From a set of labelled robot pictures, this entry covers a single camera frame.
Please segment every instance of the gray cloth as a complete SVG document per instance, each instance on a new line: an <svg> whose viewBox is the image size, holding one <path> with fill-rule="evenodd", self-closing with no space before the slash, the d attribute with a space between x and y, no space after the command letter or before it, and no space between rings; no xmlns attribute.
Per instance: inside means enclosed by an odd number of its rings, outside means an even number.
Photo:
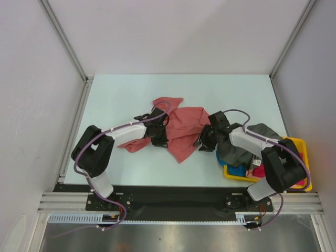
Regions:
<svg viewBox="0 0 336 252"><path fill-rule="evenodd" d="M248 130L263 135L267 138L274 138L281 140L280 137L274 130L266 126L263 123L257 125L250 125L247 127ZM223 160L225 163L232 166L244 165L249 168L253 154L239 147L234 147L231 145L230 141L225 141L218 143L217 152L219 159Z"/></svg>

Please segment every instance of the yellow basket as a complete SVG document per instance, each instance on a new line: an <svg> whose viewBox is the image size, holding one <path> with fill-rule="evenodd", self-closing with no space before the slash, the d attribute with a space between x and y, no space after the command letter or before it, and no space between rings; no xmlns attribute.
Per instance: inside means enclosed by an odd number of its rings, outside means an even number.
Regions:
<svg viewBox="0 0 336 252"><path fill-rule="evenodd" d="M310 172L309 170L309 163L308 163L308 156L307 156L307 148L306 148L306 143L304 140L302 139L299 139L299 138L289 138L291 139L296 148L298 148L298 151L300 153L303 153L303 162L305 163L308 171ZM244 180L244 181L250 181L250 182L258 182L259 180L258 179L255 179L255 178L249 178L249 177L240 177L240 176L234 176L234 175L230 175L228 172L227 172L227 165L224 165L223 166L223 173L224 173L224 177L228 178L228 179L232 179L232 180ZM295 188L295 189L301 189L303 188L304 186L303 185L294 185L292 186L291 188ZM310 185L307 189L305 189L306 192L309 192L311 191L313 188L311 182L310 182Z"/></svg>

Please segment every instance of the white wall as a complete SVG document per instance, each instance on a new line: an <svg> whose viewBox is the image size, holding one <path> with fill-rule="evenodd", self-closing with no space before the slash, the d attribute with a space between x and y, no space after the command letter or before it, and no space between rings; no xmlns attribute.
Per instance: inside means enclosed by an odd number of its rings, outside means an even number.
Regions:
<svg viewBox="0 0 336 252"><path fill-rule="evenodd" d="M87 74L269 74L307 0L50 0Z"/></svg>
<svg viewBox="0 0 336 252"><path fill-rule="evenodd" d="M320 0L275 78L290 135L307 142L314 190L336 234L336 1Z"/></svg>
<svg viewBox="0 0 336 252"><path fill-rule="evenodd" d="M83 84L37 0L1 1L0 31L1 248L20 215L27 216L23 244L30 236Z"/></svg>

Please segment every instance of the aluminum frame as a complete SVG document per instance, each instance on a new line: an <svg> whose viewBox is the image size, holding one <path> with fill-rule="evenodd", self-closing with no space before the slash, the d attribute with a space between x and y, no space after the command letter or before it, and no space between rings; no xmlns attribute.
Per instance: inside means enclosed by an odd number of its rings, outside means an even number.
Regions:
<svg viewBox="0 0 336 252"><path fill-rule="evenodd" d="M33 235L25 249L26 252L37 252L40 250L49 215L50 214L37 214Z"/></svg>
<svg viewBox="0 0 336 252"><path fill-rule="evenodd" d="M310 14L312 13L314 7L316 6L317 2L319 0L309 0L306 4L305 9L303 10L299 20L297 21L294 30L290 34L285 47L283 48L279 58L277 59L277 62L275 63L272 72L270 73L270 79L271 81L274 79L275 75L277 74L281 64L285 60L286 56L288 55L288 52L292 48L296 38L298 37L300 31L302 30L304 24L308 20Z"/></svg>
<svg viewBox="0 0 336 252"><path fill-rule="evenodd" d="M271 84L272 84L272 88L273 88L273 92L274 92L274 95L275 95L275 99L277 100L278 108L279 108L279 111L280 111L280 115L281 115L281 119L282 119L282 122L283 122L283 126L285 127L286 135L289 136L289 131L288 131L287 125L285 123L285 118L283 117L284 115L283 115L282 109L280 107L279 97L278 97L277 93L275 92L274 83L273 83L273 80L271 78L270 78L270 81L271 81Z"/></svg>
<svg viewBox="0 0 336 252"><path fill-rule="evenodd" d="M71 150L75 145L76 135L78 133L78 129L79 129L79 126L80 126L80 121L82 119L82 116L83 116L83 113L84 113L84 108L86 106L86 102L87 102L88 97L89 97L89 93L90 93L90 89L91 89L91 86L92 86L93 78L94 77L88 77L88 80L85 82L85 85L83 86L83 90L82 90L81 96L80 96L78 104L77 104L76 112L75 112L75 115L73 117L72 126L71 126L70 132L68 134L68 140L65 144L62 159L61 159L61 162L60 162L60 165L59 165L58 176L57 176L57 180L56 180L55 184L57 182L58 183L63 183L64 182L64 178L65 178L65 175L67 173L68 165L69 165L69 162L70 162Z"/></svg>
<svg viewBox="0 0 336 252"><path fill-rule="evenodd" d="M83 81L86 81L88 78L82 68L81 63L79 62L77 55L71 46L60 22L58 21L55 12L53 11L50 3L48 0L38 0L40 2L40 5L42 9L44 10L47 18L49 19L51 26L54 28L54 31L61 41L65 51L67 52L71 62L73 63L74 67L76 68L76 71L78 72L79 76L82 78Z"/></svg>
<svg viewBox="0 0 336 252"><path fill-rule="evenodd" d="M323 215L311 215L313 225L315 228L315 233L322 252L333 252L336 251L336 244L331 236L331 230L329 228L326 216Z"/></svg>
<svg viewBox="0 0 336 252"><path fill-rule="evenodd" d="M89 193L44 193L38 213L109 213L86 211L86 201ZM324 214L323 208L317 193L286 193L283 194L284 206L280 214ZM280 197L271 198L274 214L280 207ZM249 212L237 212L237 214L254 214Z"/></svg>

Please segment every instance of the metal floor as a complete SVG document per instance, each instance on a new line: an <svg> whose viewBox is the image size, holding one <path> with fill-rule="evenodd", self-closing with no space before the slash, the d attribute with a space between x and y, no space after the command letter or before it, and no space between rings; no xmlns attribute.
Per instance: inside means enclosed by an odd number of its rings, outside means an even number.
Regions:
<svg viewBox="0 0 336 252"><path fill-rule="evenodd" d="M321 251L310 215L280 215L259 231L228 225L120 225L102 232L85 228L51 238L79 227L48 224L40 252L71 251Z"/></svg>

